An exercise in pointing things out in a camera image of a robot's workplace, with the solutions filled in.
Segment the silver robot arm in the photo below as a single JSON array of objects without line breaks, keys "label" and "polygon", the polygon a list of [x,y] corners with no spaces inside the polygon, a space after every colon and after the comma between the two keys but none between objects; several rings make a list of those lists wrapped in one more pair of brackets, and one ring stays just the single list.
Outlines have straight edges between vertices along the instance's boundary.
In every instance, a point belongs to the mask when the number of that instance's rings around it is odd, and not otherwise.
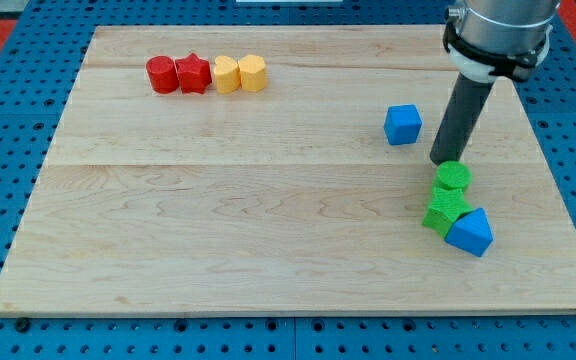
[{"label": "silver robot arm", "polygon": [[445,11],[444,49],[469,80],[525,82],[547,57],[559,6],[559,0],[457,0]]}]

